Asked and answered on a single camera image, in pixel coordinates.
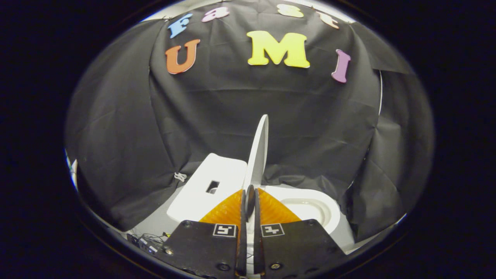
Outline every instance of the letter m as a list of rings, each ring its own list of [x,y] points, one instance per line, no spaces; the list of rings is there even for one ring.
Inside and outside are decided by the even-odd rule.
[[[284,55],[288,53],[284,64],[291,67],[308,68],[310,62],[305,55],[305,40],[307,37],[298,33],[287,33],[281,42],[277,42],[267,31],[252,31],[247,33],[252,41],[252,54],[248,59],[250,65],[267,65],[269,59],[265,57],[265,52],[269,55],[274,64],[281,63]]]

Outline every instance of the white object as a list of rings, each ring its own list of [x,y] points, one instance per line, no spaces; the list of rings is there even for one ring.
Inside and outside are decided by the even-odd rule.
[[[289,208],[301,220],[317,220],[328,234],[337,227],[341,211],[330,196],[310,189],[265,186],[265,191]]]
[[[199,221],[243,186],[244,161],[209,154],[171,203],[167,215],[177,221]],[[212,184],[216,189],[208,191]]]
[[[74,184],[74,187],[76,188],[76,191],[78,191],[76,172],[77,172],[77,159],[74,160],[74,163],[72,163],[72,166],[71,166],[71,169],[70,169],[70,177],[72,178],[72,183]]]
[[[267,161],[267,144],[269,139],[269,117],[265,114],[258,122],[253,144],[248,159],[247,171],[243,189],[248,189],[250,184],[255,188],[262,183],[263,171]]]
[[[184,182],[185,179],[187,178],[187,175],[186,174],[182,174],[180,172],[175,172],[174,173],[174,178],[176,178],[177,180],[179,180],[181,182]]]

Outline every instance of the soft orange finger pad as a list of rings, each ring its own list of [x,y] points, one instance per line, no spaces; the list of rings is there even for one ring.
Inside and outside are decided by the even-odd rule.
[[[207,213],[200,222],[211,224],[234,224],[240,227],[242,194],[243,190],[239,190],[230,195]]]
[[[260,200],[261,225],[301,221],[282,202],[260,188],[258,188],[258,197]]]

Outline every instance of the wrinkled black fabric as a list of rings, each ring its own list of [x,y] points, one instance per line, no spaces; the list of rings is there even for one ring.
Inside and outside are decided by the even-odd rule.
[[[209,153],[247,161],[263,114],[269,116],[264,184],[328,194],[358,240],[414,205],[433,132],[423,89],[400,67],[408,64],[399,63],[398,54],[387,64],[394,50],[378,51],[381,44],[364,27],[336,19],[340,28],[334,29],[298,4],[303,18],[283,16],[280,3],[289,4],[244,0],[200,7],[173,39],[167,27],[186,13],[143,22],[95,60],[74,94],[66,142],[88,181],[81,193],[97,214],[128,230],[170,197],[174,172],[190,176]],[[220,6],[230,14],[201,22]],[[307,36],[310,68],[272,61],[250,66],[246,33],[256,30],[278,41],[289,32]],[[184,44],[194,39],[201,40],[194,65],[169,74],[164,52],[180,45],[182,63]],[[346,83],[331,77],[336,49],[351,56]]]

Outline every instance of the rectangular hole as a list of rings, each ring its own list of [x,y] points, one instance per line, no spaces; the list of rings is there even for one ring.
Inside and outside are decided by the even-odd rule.
[[[210,185],[208,185],[208,189],[206,192],[209,194],[215,194],[217,187],[219,187],[219,181],[212,180],[212,182],[210,182]]]

